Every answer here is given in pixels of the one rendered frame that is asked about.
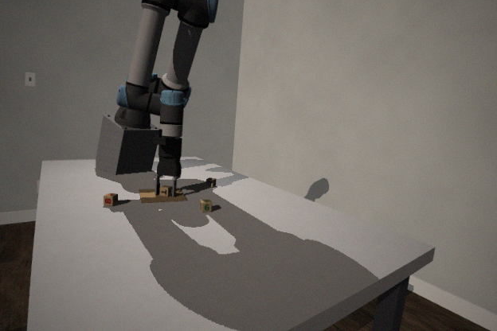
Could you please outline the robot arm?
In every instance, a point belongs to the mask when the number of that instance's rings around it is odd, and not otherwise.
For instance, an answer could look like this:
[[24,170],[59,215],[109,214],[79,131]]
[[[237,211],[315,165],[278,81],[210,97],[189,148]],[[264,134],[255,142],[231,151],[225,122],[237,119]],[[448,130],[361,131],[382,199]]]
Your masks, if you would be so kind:
[[[117,95],[117,123],[146,129],[152,114],[160,116],[161,124],[182,125],[183,109],[191,93],[188,75],[202,30],[214,23],[217,5],[218,0],[142,0],[143,14],[130,71]],[[180,24],[168,71],[161,79],[153,68],[170,9],[178,11]]]

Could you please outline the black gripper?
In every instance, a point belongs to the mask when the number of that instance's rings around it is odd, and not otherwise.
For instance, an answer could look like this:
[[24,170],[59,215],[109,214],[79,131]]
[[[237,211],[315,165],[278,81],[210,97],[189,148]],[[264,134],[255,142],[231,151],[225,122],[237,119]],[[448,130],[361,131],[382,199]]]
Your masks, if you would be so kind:
[[177,179],[181,177],[182,173],[182,166],[180,163],[180,158],[182,156],[182,138],[180,137],[182,137],[182,125],[165,126],[165,124],[161,123],[159,124],[159,135],[153,137],[153,144],[158,145],[159,157],[157,174],[155,175],[155,195],[159,194],[159,178],[163,175],[173,177],[171,196],[176,196]]

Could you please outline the tan flat mat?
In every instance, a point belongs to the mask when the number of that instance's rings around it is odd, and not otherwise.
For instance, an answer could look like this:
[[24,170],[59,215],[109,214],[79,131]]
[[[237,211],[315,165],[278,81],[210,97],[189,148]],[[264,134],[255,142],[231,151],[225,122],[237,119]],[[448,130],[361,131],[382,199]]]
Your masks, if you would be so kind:
[[171,201],[186,201],[181,190],[177,188],[176,196],[162,197],[155,195],[155,189],[139,189],[141,203],[155,203],[155,202],[171,202]]

